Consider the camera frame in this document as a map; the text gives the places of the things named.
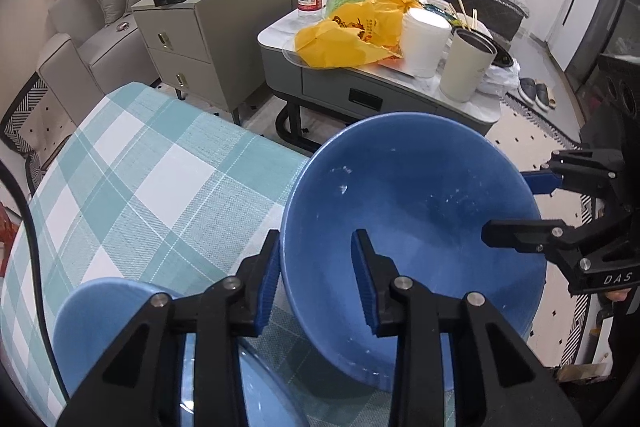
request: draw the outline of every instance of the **blue bowl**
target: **blue bowl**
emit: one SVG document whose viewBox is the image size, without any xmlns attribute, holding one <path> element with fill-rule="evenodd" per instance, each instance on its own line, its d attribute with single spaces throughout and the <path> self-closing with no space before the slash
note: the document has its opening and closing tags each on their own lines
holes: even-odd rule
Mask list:
<svg viewBox="0 0 640 427">
<path fill-rule="evenodd" d="M 523 337 L 540 304 L 541 255 L 489 248 L 489 219 L 540 219 L 507 157 L 475 131 L 424 113 L 362 120 L 306 164 L 284 210 L 282 277 L 303 330 L 327 360 L 391 391 L 396 338 L 366 325 L 351 265 L 351 233 L 366 229 L 377 253 L 434 293 L 486 295 Z M 445 388 L 452 389 L 443 336 Z"/>
<path fill-rule="evenodd" d="M 152 284 L 105 277 L 86 282 L 66 298 L 53 330 L 53 352 L 69 394 L 76 389 L 104 350 L 133 315 L 160 291 Z M 308 427 L 305 414 L 284 382 L 246 342 L 238 348 L 242 389 L 250 427 Z M 195 334 L 186 336 L 180 395 L 180 427 L 193 427 Z"/>
</svg>

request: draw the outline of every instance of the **slipper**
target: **slipper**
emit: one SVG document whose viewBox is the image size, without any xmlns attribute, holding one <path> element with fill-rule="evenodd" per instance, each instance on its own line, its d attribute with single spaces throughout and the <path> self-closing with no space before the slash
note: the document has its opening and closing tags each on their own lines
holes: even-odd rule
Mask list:
<svg viewBox="0 0 640 427">
<path fill-rule="evenodd" d="M 548 112 L 551 109 L 549 102 L 549 93 L 546 88 L 546 84 L 540 82 L 536 84 L 536 105 L 544 112 Z"/>
<path fill-rule="evenodd" d="M 524 102 L 533 107 L 534 100 L 536 99 L 536 81 L 533 78 L 521 78 L 518 83 L 518 92 Z"/>
<path fill-rule="evenodd" d="M 549 95 L 549 107 L 551 109 L 555 109 L 556 108 L 556 97 L 554 96 L 554 92 L 550 87 L 546 88 L 546 92 Z"/>
</svg>

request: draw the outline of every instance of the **sofa armrest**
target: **sofa armrest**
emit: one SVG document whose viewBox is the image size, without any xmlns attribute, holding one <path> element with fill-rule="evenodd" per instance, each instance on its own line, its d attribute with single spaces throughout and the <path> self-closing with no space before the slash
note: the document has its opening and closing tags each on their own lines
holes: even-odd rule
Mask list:
<svg viewBox="0 0 640 427">
<path fill-rule="evenodd" d="M 71 36 L 65 33 L 54 35 L 44 45 L 36 70 L 76 125 L 104 96 Z"/>
</svg>

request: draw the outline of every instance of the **nightstand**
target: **nightstand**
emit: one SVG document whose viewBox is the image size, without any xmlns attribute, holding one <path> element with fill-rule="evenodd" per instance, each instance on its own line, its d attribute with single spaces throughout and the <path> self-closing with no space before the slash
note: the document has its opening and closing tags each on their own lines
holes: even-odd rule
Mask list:
<svg viewBox="0 0 640 427">
<path fill-rule="evenodd" d="M 291 12 L 297 0 L 186 0 L 171 6 L 142 0 L 133 15 L 162 81 L 178 97 L 193 94 L 228 111 L 264 81 L 257 36 Z"/>
</svg>

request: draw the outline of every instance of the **yellow plastic bag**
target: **yellow plastic bag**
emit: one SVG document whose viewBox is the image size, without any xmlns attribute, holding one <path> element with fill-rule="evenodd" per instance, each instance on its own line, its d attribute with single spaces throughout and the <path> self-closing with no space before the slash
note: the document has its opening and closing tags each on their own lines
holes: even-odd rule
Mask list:
<svg viewBox="0 0 640 427">
<path fill-rule="evenodd" d="M 402 18 L 418 0 L 343 4 L 330 19 L 296 35 L 296 51 L 312 68 L 349 68 L 397 55 Z"/>
<path fill-rule="evenodd" d="M 312 68 L 351 68 L 393 55 L 386 48 L 361 41 L 359 33 L 359 28 L 340 28 L 324 20 L 298 32 L 296 50 Z"/>
</svg>

